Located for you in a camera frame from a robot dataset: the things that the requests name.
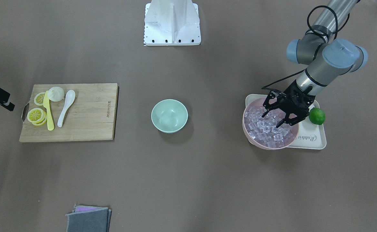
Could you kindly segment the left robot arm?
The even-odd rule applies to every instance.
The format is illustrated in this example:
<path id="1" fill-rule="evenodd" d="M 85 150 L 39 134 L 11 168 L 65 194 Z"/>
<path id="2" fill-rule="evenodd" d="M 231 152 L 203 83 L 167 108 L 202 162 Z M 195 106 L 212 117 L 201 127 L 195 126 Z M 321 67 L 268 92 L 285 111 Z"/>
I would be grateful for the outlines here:
<path id="1" fill-rule="evenodd" d="M 289 43 L 286 57 L 289 61 L 305 64 L 306 69 L 297 72 L 297 78 L 284 91 L 270 88 L 263 107 L 265 117 L 273 110 L 285 113 L 277 123 L 295 125 L 309 116 L 309 107 L 315 97 L 339 75 L 355 72 L 368 61 L 367 51 L 350 41 L 338 38 L 346 25 L 349 14 L 357 0 L 331 0 L 327 5 L 317 6 L 323 11 L 314 24 L 306 21 L 308 30 L 302 39 Z"/>

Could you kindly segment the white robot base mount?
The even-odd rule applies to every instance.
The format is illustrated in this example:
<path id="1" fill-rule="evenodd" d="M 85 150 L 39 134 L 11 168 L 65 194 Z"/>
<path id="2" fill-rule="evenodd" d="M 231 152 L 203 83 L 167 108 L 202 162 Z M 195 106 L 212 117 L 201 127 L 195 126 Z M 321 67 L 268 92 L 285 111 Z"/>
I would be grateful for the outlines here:
<path id="1" fill-rule="evenodd" d="M 152 0 L 145 5 L 144 23 L 144 46 L 201 44 L 199 7 L 191 0 Z"/>

